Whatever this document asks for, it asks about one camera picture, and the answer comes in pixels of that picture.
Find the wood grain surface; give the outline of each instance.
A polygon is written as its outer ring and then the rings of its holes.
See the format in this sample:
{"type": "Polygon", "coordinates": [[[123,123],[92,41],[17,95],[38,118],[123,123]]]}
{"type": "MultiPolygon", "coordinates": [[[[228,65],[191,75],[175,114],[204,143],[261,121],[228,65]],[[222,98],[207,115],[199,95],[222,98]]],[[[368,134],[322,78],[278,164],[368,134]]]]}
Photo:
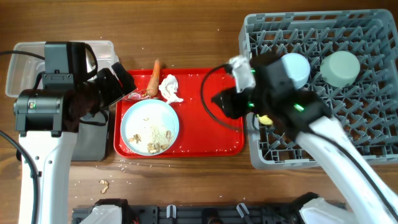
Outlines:
{"type": "MultiPolygon", "coordinates": [[[[239,53],[238,34],[248,14],[370,8],[398,15],[393,0],[0,0],[0,50],[11,50],[18,42],[110,40],[127,69],[152,68],[155,58],[174,68],[214,67],[239,53]]],[[[9,59],[0,58],[0,129],[17,138],[15,99],[4,94],[9,59]]],[[[0,139],[0,223],[18,219],[21,165],[15,152],[0,139]]],[[[398,165],[374,168],[398,191],[398,165]]],[[[126,198],[133,205],[214,205],[288,202],[312,191],[344,200],[322,169],[255,170],[248,145],[234,157],[133,161],[123,160],[110,147],[102,162],[73,162],[69,187],[69,217],[72,208],[100,198],[126,198]],[[104,195],[101,179],[110,182],[104,195]]]]}

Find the white bowl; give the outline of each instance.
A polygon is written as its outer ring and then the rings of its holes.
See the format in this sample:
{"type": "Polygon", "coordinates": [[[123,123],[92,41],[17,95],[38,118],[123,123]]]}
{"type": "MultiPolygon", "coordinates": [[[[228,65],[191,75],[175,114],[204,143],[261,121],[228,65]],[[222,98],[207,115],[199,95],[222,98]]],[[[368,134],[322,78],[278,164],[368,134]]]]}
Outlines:
{"type": "Polygon", "coordinates": [[[160,100],[142,100],[138,103],[135,103],[126,111],[120,125],[120,133],[126,146],[132,152],[142,156],[155,156],[168,150],[175,142],[179,130],[180,122],[178,120],[177,114],[170,105],[160,100]],[[135,126],[135,124],[142,123],[142,120],[145,118],[150,119],[154,117],[163,123],[168,130],[173,130],[173,138],[168,148],[163,151],[153,154],[149,152],[141,152],[140,150],[136,149],[131,142],[129,142],[129,138],[136,134],[136,130],[139,129],[139,127],[135,126]]]}

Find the gray dish rack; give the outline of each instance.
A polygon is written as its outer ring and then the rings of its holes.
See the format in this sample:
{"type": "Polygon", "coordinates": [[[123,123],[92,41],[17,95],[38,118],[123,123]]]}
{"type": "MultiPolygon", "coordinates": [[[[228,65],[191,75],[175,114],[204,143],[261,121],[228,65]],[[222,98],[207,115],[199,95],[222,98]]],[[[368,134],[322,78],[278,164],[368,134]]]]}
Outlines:
{"type": "MultiPolygon", "coordinates": [[[[385,9],[250,14],[239,34],[239,52],[248,58],[267,50],[304,55],[311,74],[304,86],[315,91],[341,121],[358,151],[370,164],[398,163],[397,28],[385,9]],[[327,84],[322,60],[333,52],[355,54],[357,80],[344,88],[327,84]]],[[[248,129],[252,116],[246,117],[248,129]]],[[[248,133],[251,162],[257,169],[319,166],[275,127],[248,133]]]]}

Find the black cable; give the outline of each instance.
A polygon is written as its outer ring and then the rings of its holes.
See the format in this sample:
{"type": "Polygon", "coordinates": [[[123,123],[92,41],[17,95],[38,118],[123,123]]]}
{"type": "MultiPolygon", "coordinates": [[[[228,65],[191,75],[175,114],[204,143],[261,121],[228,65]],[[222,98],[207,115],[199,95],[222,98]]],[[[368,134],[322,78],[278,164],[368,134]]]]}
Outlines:
{"type": "Polygon", "coordinates": [[[380,197],[381,201],[384,203],[384,205],[387,207],[388,211],[391,213],[391,215],[395,218],[395,220],[398,222],[398,214],[395,211],[394,207],[389,203],[387,198],[384,196],[384,194],[381,192],[379,187],[376,185],[376,183],[372,180],[372,178],[369,176],[369,174],[363,169],[361,164],[342,146],[340,146],[337,142],[331,140],[330,138],[326,136],[322,136],[321,134],[317,134],[314,131],[310,132],[310,134],[317,136],[328,143],[332,144],[333,146],[337,147],[355,166],[358,168],[358,170],[362,173],[362,175],[365,177],[365,179],[370,183],[374,191],[377,193],[377,195],[380,197]]]}
{"type": "Polygon", "coordinates": [[[83,121],[83,120],[80,120],[80,123],[81,123],[81,124],[93,125],[93,126],[106,126],[106,123],[108,122],[109,116],[108,116],[108,115],[106,114],[106,112],[103,111],[103,110],[100,110],[99,112],[104,116],[105,122],[83,121]]]}
{"type": "Polygon", "coordinates": [[[32,56],[32,57],[44,60],[43,56],[33,54],[30,52],[21,51],[21,50],[5,50],[5,51],[0,52],[0,55],[5,55],[5,54],[22,54],[22,55],[28,55],[28,56],[32,56]]]}
{"type": "Polygon", "coordinates": [[[37,173],[36,166],[35,166],[32,158],[30,158],[28,153],[25,151],[25,149],[20,144],[15,142],[15,140],[13,140],[10,136],[8,136],[4,131],[0,130],[0,136],[2,136],[4,139],[9,141],[17,149],[17,151],[25,158],[26,163],[29,165],[30,177],[33,180],[33,208],[32,208],[31,224],[36,224],[38,204],[39,204],[39,200],[38,200],[38,196],[39,196],[39,180],[38,180],[38,178],[39,178],[39,176],[37,173]]]}
{"type": "Polygon", "coordinates": [[[211,70],[205,75],[205,77],[203,78],[203,81],[201,82],[201,85],[200,85],[200,99],[201,99],[201,103],[202,103],[202,105],[203,105],[205,111],[211,116],[211,118],[213,118],[213,120],[215,120],[217,123],[219,123],[220,125],[222,125],[222,126],[224,126],[224,127],[226,127],[226,128],[229,128],[229,129],[232,129],[232,130],[242,131],[241,128],[238,128],[238,127],[229,125],[229,124],[227,124],[227,123],[225,123],[225,122],[219,120],[219,119],[209,110],[209,108],[207,107],[207,105],[206,105],[206,103],[205,103],[205,97],[203,96],[203,89],[205,88],[205,82],[206,82],[206,80],[209,78],[209,76],[210,76],[212,73],[214,73],[215,71],[217,71],[217,70],[219,70],[219,69],[221,69],[221,68],[225,68],[226,66],[228,66],[228,64],[219,65],[219,66],[217,66],[217,67],[211,69],[211,70]]]}
{"type": "Polygon", "coordinates": [[[43,71],[43,72],[40,72],[39,74],[37,74],[37,76],[36,76],[36,81],[35,81],[35,85],[33,86],[33,90],[37,90],[37,87],[39,87],[39,83],[40,83],[40,81],[41,81],[41,79],[42,79],[42,77],[43,77],[43,74],[45,74],[45,71],[43,71]]]}

